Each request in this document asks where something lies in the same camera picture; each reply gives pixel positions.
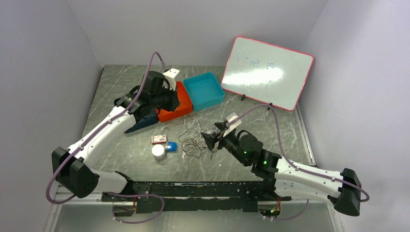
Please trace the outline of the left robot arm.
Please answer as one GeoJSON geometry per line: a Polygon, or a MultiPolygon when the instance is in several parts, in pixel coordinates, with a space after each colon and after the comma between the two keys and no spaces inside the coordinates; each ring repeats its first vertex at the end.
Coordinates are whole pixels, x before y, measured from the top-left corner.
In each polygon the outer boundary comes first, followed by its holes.
{"type": "Polygon", "coordinates": [[[117,99],[108,116],[86,136],[66,149],[57,147],[52,152],[53,179],[78,198],[113,192],[122,201],[131,199],[132,179],[121,172],[96,171],[94,164],[111,143],[154,110],[176,110],[179,74],[177,69],[149,71],[145,84],[117,99]]]}

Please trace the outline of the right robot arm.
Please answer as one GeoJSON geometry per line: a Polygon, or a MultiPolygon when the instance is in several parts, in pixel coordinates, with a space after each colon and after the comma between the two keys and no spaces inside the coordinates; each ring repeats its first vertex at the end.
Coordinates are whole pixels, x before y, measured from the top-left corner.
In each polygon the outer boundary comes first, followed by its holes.
{"type": "Polygon", "coordinates": [[[217,122],[218,132],[201,136],[209,150],[226,149],[243,166],[266,183],[261,187],[261,195],[266,200],[276,196],[305,198],[333,206],[342,214],[360,215],[361,183],[354,170],[323,170],[304,165],[264,149],[264,145],[246,130],[236,131],[217,122]]]}

